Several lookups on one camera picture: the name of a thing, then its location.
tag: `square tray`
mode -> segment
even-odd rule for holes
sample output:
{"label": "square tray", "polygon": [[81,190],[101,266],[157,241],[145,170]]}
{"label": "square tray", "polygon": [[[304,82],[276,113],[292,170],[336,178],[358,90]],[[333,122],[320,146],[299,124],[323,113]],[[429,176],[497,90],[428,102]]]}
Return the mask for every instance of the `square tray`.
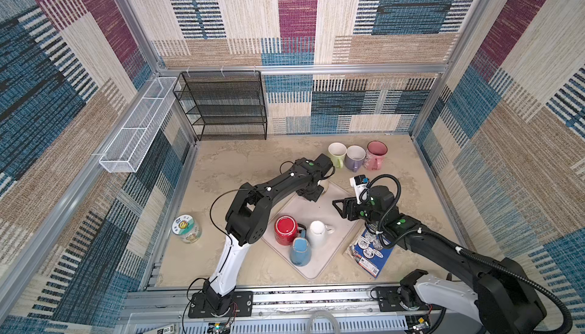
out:
{"label": "square tray", "polygon": [[[341,248],[343,241],[355,225],[361,221],[348,221],[342,219],[332,205],[332,202],[335,199],[344,199],[350,196],[351,194],[347,193],[339,185],[333,183],[329,183],[329,188],[319,197],[317,202],[308,201],[295,194],[295,196],[293,196],[268,222],[267,230],[269,229],[269,231],[262,235],[262,239],[303,277],[310,281],[316,279],[319,274],[323,272],[327,264],[329,264],[339,248]],[[312,249],[311,261],[303,267],[297,267],[291,263],[289,259],[289,251],[291,247],[279,244],[274,237],[274,222],[284,215],[293,217],[297,223],[305,225],[307,228],[311,222],[316,220],[323,221],[326,225],[335,228],[335,231],[329,235],[327,242],[323,246],[317,249]]]}

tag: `blue mug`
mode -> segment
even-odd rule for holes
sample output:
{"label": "blue mug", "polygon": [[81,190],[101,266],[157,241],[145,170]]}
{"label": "blue mug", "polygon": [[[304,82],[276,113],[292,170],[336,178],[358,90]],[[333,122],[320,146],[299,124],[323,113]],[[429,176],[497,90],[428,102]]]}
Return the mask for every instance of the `blue mug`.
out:
{"label": "blue mug", "polygon": [[307,265],[311,260],[311,245],[305,238],[307,230],[301,231],[301,236],[296,237],[291,245],[290,259],[294,265],[302,267]]}

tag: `robotic arm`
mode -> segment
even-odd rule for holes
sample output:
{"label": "robotic arm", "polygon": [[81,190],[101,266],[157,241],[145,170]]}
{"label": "robotic arm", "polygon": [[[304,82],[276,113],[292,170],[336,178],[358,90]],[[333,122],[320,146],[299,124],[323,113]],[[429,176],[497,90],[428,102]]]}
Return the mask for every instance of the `robotic arm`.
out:
{"label": "robotic arm", "polygon": [[[226,215],[227,236],[222,256],[214,274],[204,283],[205,301],[213,312],[222,315],[228,311],[240,266],[250,245],[266,231],[272,207],[292,192],[317,201],[323,192],[319,181],[332,175],[326,176],[332,167],[329,157],[323,154],[314,161],[301,158],[285,173],[266,183],[255,186],[245,183],[240,187]],[[568,309],[548,290],[527,279],[517,262],[508,258],[497,261],[464,249],[421,221],[399,213],[396,202],[400,187],[395,197],[387,187],[373,186],[382,177],[392,178],[399,186],[395,177],[387,174],[376,177],[359,189],[363,192],[357,198],[333,201],[340,217],[377,225],[373,233],[383,246],[396,244],[411,250],[462,280],[442,281],[415,270],[400,282],[399,300],[405,309],[417,309],[423,303],[441,305],[481,322],[492,334],[524,334],[533,332],[546,316],[538,290],[563,314],[561,327],[550,333],[569,332],[572,318]],[[360,181],[367,180],[359,176],[352,185],[361,184]],[[392,243],[384,242],[383,237]]]}

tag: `jar lid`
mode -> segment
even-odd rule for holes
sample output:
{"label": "jar lid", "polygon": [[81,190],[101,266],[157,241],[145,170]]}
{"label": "jar lid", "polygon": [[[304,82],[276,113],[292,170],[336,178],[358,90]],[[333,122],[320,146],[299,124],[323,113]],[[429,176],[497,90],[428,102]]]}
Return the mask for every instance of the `jar lid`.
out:
{"label": "jar lid", "polygon": [[296,221],[290,216],[282,216],[276,220],[276,229],[283,235],[292,235],[296,233]]}
{"label": "jar lid", "polygon": [[177,235],[183,235],[191,231],[195,220],[190,215],[181,215],[172,222],[172,232]]}

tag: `black wire rack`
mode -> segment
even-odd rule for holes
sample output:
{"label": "black wire rack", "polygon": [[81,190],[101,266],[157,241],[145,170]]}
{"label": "black wire rack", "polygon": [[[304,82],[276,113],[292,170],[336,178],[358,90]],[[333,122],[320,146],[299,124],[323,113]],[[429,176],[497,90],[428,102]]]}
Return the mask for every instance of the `black wire rack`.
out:
{"label": "black wire rack", "polygon": [[266,140],[258,71],[183,72],[174,95],[199,140]]}

